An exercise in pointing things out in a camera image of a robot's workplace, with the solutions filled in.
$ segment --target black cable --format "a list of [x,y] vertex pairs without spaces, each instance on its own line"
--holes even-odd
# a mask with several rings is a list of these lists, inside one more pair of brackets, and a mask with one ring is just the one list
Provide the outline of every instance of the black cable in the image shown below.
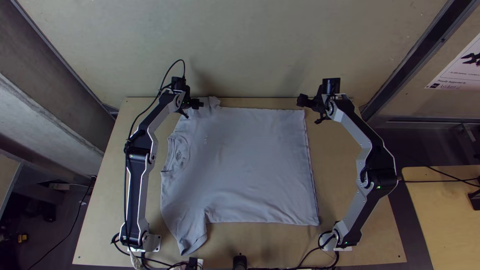
[[[115,246],[115,248],[120,252],[122,253],[123,255],[126,255],[126,256],[130,256],[130,254],[128,254],[127,252],[123,251],[120,249],[120,247],[117,245],[117,243],[120,241],[119,239],[117,239],[117,237],[119,237],[119,233],[117,232],[111,239],[111,242],[110,244],[113,244]],[[142,256],[137,256],[137,255],[134,255],[135,257],[139,258],[139,259],[142,259]],[[163,261],[159,261],[159,260],[155,260],[155,259],[151,259],[151,258],[147,258],[145,256],[143,256],[143,260],[145,261],[149,261],[149,262],[153,262],[153,263],[157,263],[157,264],[161,264],[161,265],[164,265],[164,266],[167,266],[169,268],[172,268],[172,267],[175,267],[175,266],[181,266],[181,265],[184,265],[186,264],[186,262],[178,262],[176,264],[168,264],[168,263],[165,263]]]
[[320,238],[324,235],[324,234],[329,234],[331,233],[332,231],[326,231],[326,232],[323,232],[322,234],[320,234],[318,236],[318,247],[315,247],[313,249],[311,249],[305,256],[303,256],[303,258],[301,259],[300,263],[298,264],[297,267],[295,268],[288,268],[287,270],[299,270],[299,269],[314,269],[314,270],[326,270],[326,269],[335,269],[335,266],[337,265],[337,263],[339,262],[339,259],[340,259],[340,253],[338,251],[335,251],[335,261],[330,265],[330,266],[322,266],[322,267],[316,267],[316,266],[302,266],[302,264],[304,263],[305,259],[314,251],[316,250],[322,250],[332,239],[335,238],[335,235],[332,235],[330,236],[326,241],[325,243],[323,243],[323,245],[320,245]]
[[97,178],[96,177],[91,177],[90,178],[90,184],[88,185],[88,188],[86,189],[86,192],[85,192],[85,194],[83,195],[83,198],[80,201],[80,205],[78,206],[78,211],[76,213],[75,220],[73,221],[73,224],[72,224],[71,229],[68,232],[68,234],[60,242],[58,242],[54,247],[50,248],[49,251],[47,251],[40,259],[38,259],[34,264],[32,264],[27,270],[30,270],[34,266],[36,266],[41,260],[43,260],[50,252],[52,252],[56,247],[58,247],[61,243],[63,243],[63,241],[65,241],[65,239],[67,239],[72,234],[72,231],[74,230],[75,224],[77,223],[77,220],[79,219],[80,210],[82,209],[82,203],[84,202],[85,197],[87,197],[87,194],[90,191],[90,187],[92,187],[92,184],[94,183],[94,179],[97,179]]
[[127,140],[127,143],[125,144],[125,169],[123,171],[123,222],[125,224],[125,234],[127,235],[127,246],[128,246],[128,250],[131,251],[132,249],[130,248],[130,235],[131,235],[131,231],[129,231],[129,228],[127,226],[127,202],[126,202],[126,197],[127,197],[127,166],[128,166],[128,156],[127,156],[127,152],[128,152],[128,145],[129,145],[129,142],[130,142],[130,137],[132,135],[132,130],[134,129],[134,125],[135,125],[135,122],[137,122],[137,120],[139,119],[139,117],[141,115],[143,115],[144,113],[146,113],[151,107],[152,105],[155,103],[155,101],[162,95],[163,93],[163,90],[164,90],[164,83],[165,83],[165,79],[167,78],[167,75],[169,74],[170,70],[175,66],[176,63],[178,62],[182,62],[183,63],[183,75],[182,77],[185,78],[185,61],[183,59],[178,59],[177,61],[173,62],[173,64],[170,65],[170,67],[168,68],[168,70],[166,71],[165,75],[163,76],[163,79],[161,80],[161,85],[160,85],[160,89],[158,90],[158,93],[156,94],[155,98],[153,99],[153,101],[150,103],[150,105],[148,105],[148,107],[142,111],[140,114],[138,114],[135,119],[133,120],[133,122],[131,123],[131,126],[130,126],[130,130],[128,131],[128,138],[126,139]]
[[142,252],[141,255],[140,255],[140,262],[141,262],[141,265],[143,266],[143,268],[145,268],[146,270],[151,270],[146,264],[145,264],[145,252]]
[[469,178],[469,179],[460,179],[460,178],[455,177],[455,176],[453,176],[453,175],[450,175],[450,174],[448,174],[448,173],[446,173],[446,172],[443,172],[443,171],[441,171],[441,170],[437,170],[437,169],[435,169],[435,168],[433,168],[433,167],[431,167],[431,166],[429,166],[429,165],[426,165],[425,163],[423,163],[423,162],[419,161],[418,159],[413,158],[413,157],[411,157],[411,156],[409,156],[409,155],[407,155],[407,154],[405,154],[405,153],[402,153],[402,152],[400,152],[400,151],[396,151],[396,153],[398,153],[398,154],[400,154],[400,155],[402,155],[402,156],[410,159],[411,161],[414,161],[414,162],[422,165],[423,167],[426,167],[426,168],[428,168],[428,169],[430,169],[430,170],[432,170],[432,171],[434,171],[434,172],[437,172],[437,173],[439,173],[439,174],[441,174],[441,175],[444,175],[444,176],[450,177],[450,178],[452,178],[452,179],[455,179],[455,180],[432,180],[432,181],[405,181],[405,180],[403,180],[403,182],[405,182],[405,183],[462,182],[462,183],[465,183],[465,184],[467,184],[467,185],[480,188],[480,185],[467,182],[467,181],[475,180],[475,179],[477,179],[478,177],[476,177],[476,178]]

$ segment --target wall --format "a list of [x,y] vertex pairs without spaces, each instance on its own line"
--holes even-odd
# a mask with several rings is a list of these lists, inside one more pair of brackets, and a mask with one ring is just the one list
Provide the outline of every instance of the wall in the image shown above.
[[114,120],[8,0],[0,0],[0,73],[81,137],[105,150]]
[[[314,95],[322,78],[363,105],[446,0],[18,0],[98,98],[154,96],[187,62],[194,96]],[[179,75],[180,68],[172,74]]]
[[379,113],[382,118],[480,118],[480,91],[424,89],[480,32],[480,6]]

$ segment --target poster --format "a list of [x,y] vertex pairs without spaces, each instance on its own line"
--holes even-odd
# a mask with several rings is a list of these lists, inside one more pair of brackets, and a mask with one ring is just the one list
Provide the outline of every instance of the poster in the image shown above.
[[480,33],[425,88],[480,91]]

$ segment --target wooden table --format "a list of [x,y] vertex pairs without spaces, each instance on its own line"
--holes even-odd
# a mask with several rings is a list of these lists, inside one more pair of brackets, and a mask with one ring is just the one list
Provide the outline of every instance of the wooden table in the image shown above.
[[[461,179],[480,175],[479,165],[435,169]],[[426,167],[406,167],[402,174],[406,181],[452,180]],[[473,210],[467,194],[479,188],[461,182],[406,185],[433,267],[436,270],[478,269],[480,211]]]
[[[130,266],[130,259],[119,253],[110,240],[123,223],[123,177],[125,139],[135,116],[144,110],[151,98],[127,98],[123,101],[105,151],[98,179],[90,199],[73,259],[74,264]],[[221,106],[264,109],[300,109],[295,98],[221,98]],[[205,260],[205,268],[231,268],[238,253],[247,256],[249,267],[295,267],[300,259],[317,246],[319,233],[331,230],[343,218],[356,192],[355,158],[360,147],[339,124],[314,121],[319,115],[306,111],[307,133],[315,179],[321,225],[296,226],[277,223],[215,223],[207,225],[206,243],[191,254]],[[158,153],[148,183],[146,218],[150,231],[162,235],[160,252],[147,257],[176,263],[180,256],[174,237],[160,212],[160,170],[167,156],[167,137],[172,133],[179,114],[170,114],[156,131]],[[363,228],[363,238],[353,251],[340,254],[339,266],[405,262],[405,254],[387,198],[378,206]],[[325,266],[333,253],[316,251],[304,265]]]
[[20,162],[0,153],[0,218],[12,193]]

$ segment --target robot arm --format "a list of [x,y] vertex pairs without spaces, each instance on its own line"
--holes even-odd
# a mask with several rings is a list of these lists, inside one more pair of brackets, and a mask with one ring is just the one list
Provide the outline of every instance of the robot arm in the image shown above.
[[361,229],[380,198],[388,195],[398,183],[393,155],[385,148],[380,136],[355,113],[355,106],[345,94],[339,94],[340,78],[323,79],[313,99],[300,94],[297,106],[309,107],[320,113],[323,120],[333,120],[343,125],[360,145],[356,158],[357,191],[344,219],[337,221],[331,233],[320,238],[323,245],[332,235],[324,250],[345,249],[356,246],[362,237]]
[[120,228],[120,242],[131,251],[157,252],[160,250],[160,235],[149,233],[145,219],[149,174],[155,165],[158,141],[155,130],[170,113],[179,113],[188,118],[183,109],[198,109],[203,103],[190,98],[190,87],[184,77],[172,77],[171,92],[164,92],[156,107],[138,125],[137,130],[125,144],[125,166],[128,172],[126,222]]

